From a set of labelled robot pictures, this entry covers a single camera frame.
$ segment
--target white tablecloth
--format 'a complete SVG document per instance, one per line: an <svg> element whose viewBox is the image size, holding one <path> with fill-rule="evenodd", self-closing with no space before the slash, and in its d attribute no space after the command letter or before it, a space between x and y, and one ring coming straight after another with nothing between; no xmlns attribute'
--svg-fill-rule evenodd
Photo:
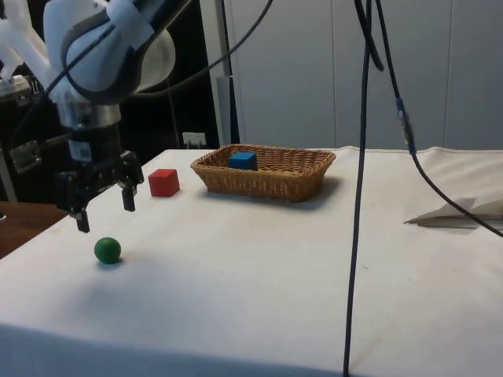
<svg viewBox="0 0 503 377"><path fill-rule="evenodd" d="M144 184L127 213L112 188L91 233L65 218L0 261L1 376L339 375L358 152L301 204L208 194L189 168L203 153L144 167L178 169L172 198ZM368 153L351 369L501 375L503 243L404 225L418 182L407 154ZM94 257L103 236L120 265Z"/></svg>

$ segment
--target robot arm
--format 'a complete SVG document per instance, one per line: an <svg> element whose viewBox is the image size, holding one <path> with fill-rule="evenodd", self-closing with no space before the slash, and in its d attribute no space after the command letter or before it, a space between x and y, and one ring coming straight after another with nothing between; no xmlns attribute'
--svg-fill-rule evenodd
<svg viewBox="0 0 503 377"><path fill-rule="evenodd" d="M57 206L89 232L86 206L105 189L119 185L123 205L134 210L136 187L144 178L138 158L123 151L118 132L119 103L165 80L174 67L174 43L166 26L187 0L52 0L44 11L45 42L31 26L27 0L4 0L0 20L3 81L23 62L44 87L105 30L112 32L90 51L51 92L74 170L57 176ZM35 154L27 144L21 155Z"/></svg>

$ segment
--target wicker basket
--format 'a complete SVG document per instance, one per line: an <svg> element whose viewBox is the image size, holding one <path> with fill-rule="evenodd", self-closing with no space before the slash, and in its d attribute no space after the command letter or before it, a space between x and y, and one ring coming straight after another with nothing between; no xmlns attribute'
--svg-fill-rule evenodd
<svg viewBox="0 0 503 377"><path fill-rule="evenodd" d="M228 168L235 152L255 152L259 171ZM332 152L239 144L217 149L191 167L211 192L303 202L318 190L335 158Z"/></svg>

